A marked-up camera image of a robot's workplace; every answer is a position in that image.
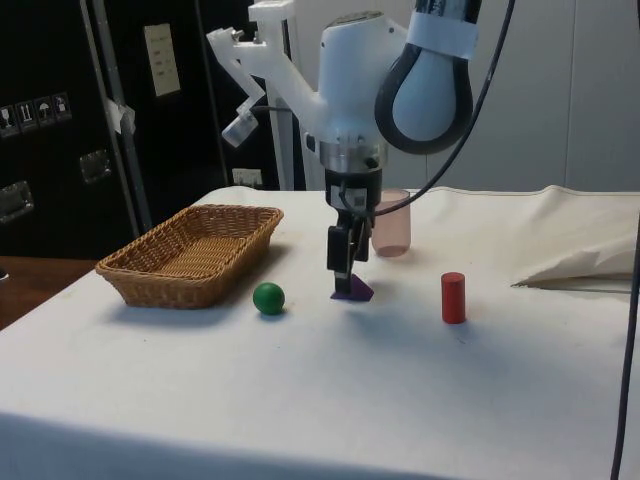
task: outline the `green ball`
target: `green ball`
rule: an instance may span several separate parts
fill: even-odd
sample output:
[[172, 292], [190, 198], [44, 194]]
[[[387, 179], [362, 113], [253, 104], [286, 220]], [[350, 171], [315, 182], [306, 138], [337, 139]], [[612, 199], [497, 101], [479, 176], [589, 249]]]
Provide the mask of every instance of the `green ball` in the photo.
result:
[[253, 304], [265, 315], [278, 315], [284, 307], [284, 291], [275, 283], [262, 283], [253, 291]]

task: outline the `wall outlet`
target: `wall outlet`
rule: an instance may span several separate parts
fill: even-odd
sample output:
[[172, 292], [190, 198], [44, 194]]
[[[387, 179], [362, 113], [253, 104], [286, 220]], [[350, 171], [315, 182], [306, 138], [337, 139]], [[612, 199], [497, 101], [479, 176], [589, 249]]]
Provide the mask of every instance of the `wall outlet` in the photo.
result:
[[262, 187], [262, 171], [257, 168], [234, 168], [233, 183], [243, 187]]

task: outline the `white wall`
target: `white wall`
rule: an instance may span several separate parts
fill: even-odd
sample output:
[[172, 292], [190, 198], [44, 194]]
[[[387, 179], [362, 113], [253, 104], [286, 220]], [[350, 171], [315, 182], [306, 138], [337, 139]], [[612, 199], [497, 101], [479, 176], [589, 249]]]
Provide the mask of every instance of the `white wall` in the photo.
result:
[[[470, 64], [477, 95], [507, 0], [485, 0]], [[346, 13], [379, 9], [408, 24], [414, 0], [297, 0], [296, 61], [314, 87], [322, 30]], [[635, 0], [518, 0], [474, 134], [443, 184], [484, 190], [640, 190], [640, 33]], [[416, 187], [446, 152], [393, 152], [386, 185]], [[309, 188], [323, 188], [311, 156]]]

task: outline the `wooden floor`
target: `wooden floor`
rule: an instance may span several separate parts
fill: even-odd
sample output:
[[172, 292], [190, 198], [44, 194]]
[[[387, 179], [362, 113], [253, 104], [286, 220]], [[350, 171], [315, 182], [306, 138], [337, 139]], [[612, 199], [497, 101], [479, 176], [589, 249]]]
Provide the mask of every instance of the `wooden floor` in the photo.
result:
[[95, 266], [93, 260], [0, 257], [0, 330], [65, 289]]

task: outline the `red cylinder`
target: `red cylinder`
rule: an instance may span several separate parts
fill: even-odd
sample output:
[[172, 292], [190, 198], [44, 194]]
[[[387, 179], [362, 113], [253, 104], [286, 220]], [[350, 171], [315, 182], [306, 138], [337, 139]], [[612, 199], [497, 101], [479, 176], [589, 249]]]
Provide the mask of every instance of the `red cylinder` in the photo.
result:
[[466, 319], [464, 275], [445, 273], [442, 276], [442, 320], [450, 325], [458, 325]]

